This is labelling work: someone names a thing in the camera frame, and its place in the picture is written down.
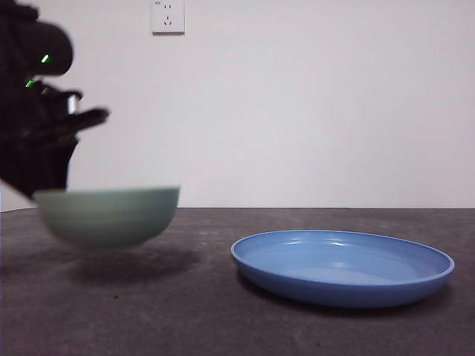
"green bowl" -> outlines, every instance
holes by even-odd
[[[85,248],[121,248],[165,230],[179,193],[179,187],[43,190],[33,198],[43,222],[59,239]]]

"plate rim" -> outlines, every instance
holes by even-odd
[[[357,283],[357,282],[351,283],[351,282],[344,282],[344,283],[341,283],[341,282],[332,282],[330,280],[314,280],[314,279],[309,279],[309,278],[304,278],[304,277],[296,277],[296,276],[290,275],[290,274],[276,273],[275,271],[270,271],[270,270],[266,270],[266,269],[263,269],[263,268],[259,268],[259,267],[253,266],[253,265],[249,264],[248,262],[244,261],[242,258],[240,258],[238,256],[238,254],[235,251],[236,245],[239,244],[239,243],[242,243],[244,240],[249,240],[249,239],[252,239],[252,238],[260,236],[260,235],[275,234],[275,233],[282,233],[282,232],[336,232],[336,233],[340,233],[340,234],[362,234],[362,235],[369,235],[369,236],[372,236],[372,237],[380,237],[380,238],[384,238],[384,239],[397,240],[397,241],[400,241],[400,242],[403,242],[403,243],[410,243],[410,244],[418,245],[418,246],[421,246],[423,248],[428,248],[432,251],[435,251],[436,253],[441,254],[443,257],[445,257],[448,260],[449,266],[444,271],[442,271],[441,273],[435,274],[435,275],[430,276],[430,277],[417,278],[417,279],[412,279],[412,280],[403,280],[403,281],[400,281],[400,282],[392,282],[392,283]],[[453,272],[453,270],[455,269],[455,261],[453,260],[453,258],[451,256],[449,256],[445,252],[440,251],[439,249],[434,248],[430,245],[425,245],[424,243],[417,243],[417,242],[411,241],[411,240],[401,239],[399,237],[391,237],[391,236],[387,236],[387,235],[371,234],[371,233],[367,233],[367,232],[358,232],[358,231],[342,231],[342,230],[327,230],[327,229],[289,229],[289,230],[265,231],[265,232],[260,232],[260,233],[257,233],[257,234],[252,234],[252,235],[249,235],[249,236],[241,237],[239,240],[234,241],[232,243],[230,250],[231,250],[232,257],[234,259],[236,259],[239,263],[242,263],[243,265],[251,267],[251,268],[253,268],[257,271],[261,271],[263,273],[271,274],[271,275],[274,275],[274,276],[289,278],[289,279],[292,279],[292,280],[300,280],[300,281],[308,282],[308,283],[321,283],[321,284],[328,284],[328,285],[334,285],[334,286],[353,286],[353,287],[355,287],[355,286],[358,286],[358,287],[406,286],[406,285],[411,285],[411,284],[420,284],[420,283],[430,282],[430,281],[433,281],[433,280],[438,280],[440,278],[443,278],[443,277],[446,277],[446,276],[450,275]]]

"white wall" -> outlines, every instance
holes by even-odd
[[[71,188],[475,207],[473,0],[188,0],[184,36],[151,36],[147,0],[33,3],[76,49],[52,82],[112,111],[80,134]]]

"wall socket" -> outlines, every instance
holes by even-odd
[[[153,0],[151,32],[154,35],[185,33],[185,0]]]

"bowl rim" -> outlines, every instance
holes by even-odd
[[[369,235],[369,236],[372,236],[372,237],[380,237],[380,238],[383,238],[383,239],[397,240],[401,243],[409,243],[409,244],[413,244],[413,245],[417,245],[417,246],[420,246],[420,247],[423,247],[423,248],[430,249],[430,250],[436,252],[437,254],[442,255],[449,262],[449,266],[444,271],[442,271],[438,274],[434,274],[434,275],[429,276],[429,277],[414,278],[414,279],[411,279],[411,280],[403,280],[403,281],[399,281],[399,282],[390,282],[390,283],[387,283],[387,282],[380,282],[380,283],[332,282],[331,280],[319,280],[319,279],[309,279],[309,278],[305,278],[305,277],[296,277],[295,275],[291,275],[291,274],[276,273],[275,271],[271,271],[271,270],[264,269],[264,268],[259,268],[259,267],[256,267],[256,266],[250,264],[249,262],[246,262],[243,258],[241,258],[238,255],[238,253],[235,250],[236,246],[238,244],[243,243],[243,241],[245,241],[245,240],[250,240],[252,238],[256,238],[256,237],[266,235],[266,234],[280,234],[280,233],[283,233],[283,232],[290,232],[290,231],[293,231],[293,232],[303,232],[303,231],[305,231],[305,232],[332,232],[332,233],[341,233],[341,234],[360,234],[360,235]],[[398,237],[390,237],[390,236],[385,236],[385,235],[370,234],[370,233],[366,233],[366,232],[357,232],[357,231],[321,230],[321,229],[290,229],[290,230],[266,231],[266,232],[261,232],[261,233],[258,233],[258,234],[252,234],[252,235],[240,238],[239,240],[235,241],[231,246],[231,255],[239,263],[242,263],[245,266],[251,267],[251,268],[253,268],[257,271],[261,271],[263,273],[267,273],[267,274],[271,274],[271,275],[279,276],[279,277],[285,277],[285,278],[289,278],[289,279],[292,279],[292,280],[300,280],[302,282],[321,283],[321,284],[336,285],[336,286],[353,286],[353,287],[355,287],[355,286],[358,286],[358,287],[360,287],[360,286],[361,287],[405,286],[405,285],[410,285],[410,284],[419,284],[419,283],[430,282],[432,280],[438,280],[440,278],[443,278],[445,276],[450,275],[452,273],[452,271],[455,269],[455,262],[453,261],[452,257],[450,257],[445,252],[442,252],[442,251],[440,251],[437,248],[434,248],[432,246],[425,245],[423,243],[416,243],[414,241],[405,240],[405,239],[401,239],[401,238],[398,238]]]
[[[181,185],[157,185],[146,187],[130,187],[130,188],[73,188],[72,190],[64,188],[39,189],[34,191],[35,197],[52,197],[52,196],[87,196],[87,195],[109,195],[109,194],[129,194],[154,191],[180,191]]]

